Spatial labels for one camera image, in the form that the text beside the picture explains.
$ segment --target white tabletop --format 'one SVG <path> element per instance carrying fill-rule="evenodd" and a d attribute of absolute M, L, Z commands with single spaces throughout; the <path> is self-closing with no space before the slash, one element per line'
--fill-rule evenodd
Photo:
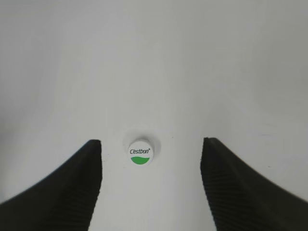
<path fill-rule="evenodd" d="M 308 200 L 308 2 L 0 0 L 0 201 L 89 139 L 91 231 L 214 231 L 203 137 Z M 126 137 L 160 152 L 144 168 Z"/>

